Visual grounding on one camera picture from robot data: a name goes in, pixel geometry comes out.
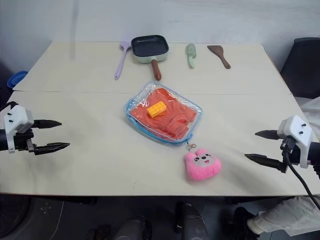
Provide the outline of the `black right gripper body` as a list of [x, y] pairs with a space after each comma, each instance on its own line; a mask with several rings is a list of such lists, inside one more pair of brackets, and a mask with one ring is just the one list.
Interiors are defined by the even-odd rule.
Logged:
[[301, 150], [296, 143], [297, 141], [292, 136], [286, 136], [280, 145], [283, 162], [287, 165], [289, 162], [292, 165], [300, 164]]

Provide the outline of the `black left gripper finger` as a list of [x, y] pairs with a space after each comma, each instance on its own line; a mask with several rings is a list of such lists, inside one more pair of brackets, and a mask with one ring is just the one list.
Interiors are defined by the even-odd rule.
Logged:
[[68, 147], [69, 145], [70, 143], [65, 143], [65, 142], [48, 143], [47, 145], [44, 145], [44, 146], [34, 145], [34, 154], [44, 155], [44, 154], [54, 153]]
[[62, 123], [55, 120], [39, 119], [39, 120], [34, 120], [33, 128], [49, 129], [49, 128], [54, 128], [61, 125]]

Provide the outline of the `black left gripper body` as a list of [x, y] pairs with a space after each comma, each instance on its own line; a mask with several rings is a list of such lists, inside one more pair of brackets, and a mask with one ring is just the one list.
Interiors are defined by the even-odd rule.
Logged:
[[15, 149], [18, 151], [28, 151], [30, 153], [35, 152], [35, 145], [32, 142], [34, 133], [31, 128], [29, 128], [24, 133], [17, 132], [13, 137]]

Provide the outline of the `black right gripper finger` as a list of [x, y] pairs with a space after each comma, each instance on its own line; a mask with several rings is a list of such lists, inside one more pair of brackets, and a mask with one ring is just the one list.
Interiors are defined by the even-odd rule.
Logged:
[[261, 130], [256, 132], [255, 135], [270, 140], [279, 140], [281, 138], [277, 130]]
[[267, 156], [261, 154], [247, 153], [244, 156], [259, 165], [277, 169], [282, 173], [287, 172], [288, 165], [282, 161], [268, 158]]

